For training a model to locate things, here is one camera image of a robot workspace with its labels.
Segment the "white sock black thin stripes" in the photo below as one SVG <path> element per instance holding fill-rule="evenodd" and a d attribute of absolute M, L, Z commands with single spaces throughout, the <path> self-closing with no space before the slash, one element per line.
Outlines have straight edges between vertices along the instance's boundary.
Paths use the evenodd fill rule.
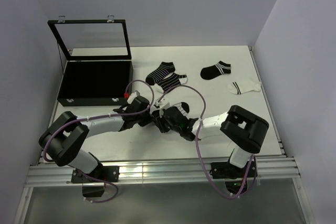
<path fill-rule="evenodd" d="M 187 116 L 190 112 L 190 107 L 186 102 L 179 102 L 174 105 L 171 105 L 172 108 L 175 108 L 183 116 Z"/>

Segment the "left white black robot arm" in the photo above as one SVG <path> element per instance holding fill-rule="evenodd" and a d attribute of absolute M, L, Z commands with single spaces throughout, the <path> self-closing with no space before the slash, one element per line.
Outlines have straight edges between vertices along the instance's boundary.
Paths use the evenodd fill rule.
<path fill-rule="evenodd" d="M 107 132 L 122 132 L 135 124 L 146 125 L 151 121 L 150 102 L 138 95 L 126 105 L 103 116 L 80 118 L 66 111 L 39 138 L 44 156 L 58 166 L 70 166 L 75 173 L 83 172 L 91 182 L 107 178 L 101 162 L 91 153 L 82 150 L 84 141 Z"/>

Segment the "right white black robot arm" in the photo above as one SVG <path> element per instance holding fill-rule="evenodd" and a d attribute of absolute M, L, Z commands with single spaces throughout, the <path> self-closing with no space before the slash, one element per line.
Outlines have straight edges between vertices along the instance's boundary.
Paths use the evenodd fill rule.
<path fill-rule="evenodd" d="M 205 119 L 188 118 L 189 111 L 189 105 L 181 102 L 153 111 L 152 118 L 161 133 L 174 131 L 187 141 L 225 135 L 235 143 L 227 164 L 228 173 L 240 176 L 250 157 L 260 152 L 269 123 L 238 105 Z"/>

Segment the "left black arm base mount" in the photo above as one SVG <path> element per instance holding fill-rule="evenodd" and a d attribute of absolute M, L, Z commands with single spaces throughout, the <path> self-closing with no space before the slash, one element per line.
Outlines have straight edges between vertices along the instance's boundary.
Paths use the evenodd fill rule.
<path fill-rule="evenodd" d="M 119 166 L 98 165 L 95 170 L 85 174 L 79 169 L 72 172 L 71 183 L 82 184 L 82 195 L 85 200 L 95 203 L 107 202 L 116 198 L 119 192 L 116 182 L 119 180 Z M 114 194 L 107 199 L 99 199 L 107 192 L 107 185 L 115 188 Z"/>

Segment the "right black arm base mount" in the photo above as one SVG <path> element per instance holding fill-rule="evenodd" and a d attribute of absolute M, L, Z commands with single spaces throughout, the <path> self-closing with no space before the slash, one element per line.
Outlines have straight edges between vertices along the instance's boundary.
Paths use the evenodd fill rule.
<path fill-rule="evenodd" d="M 238 168 L 229 162 L 212 162 L 209 173 L 212 176 L 212 179 L 230 179 L 229 182 L 225 182 L 226 189 L 232 194 L 237 194 L 242 185 L 247 165 L 248 162 L 244 168 Z M 247 173 L 246 182 L 240 195 L 247 193 L 252 188 L 256 181 L 256 177 L 256 165 L 255 162 L 252 161 Z"/>

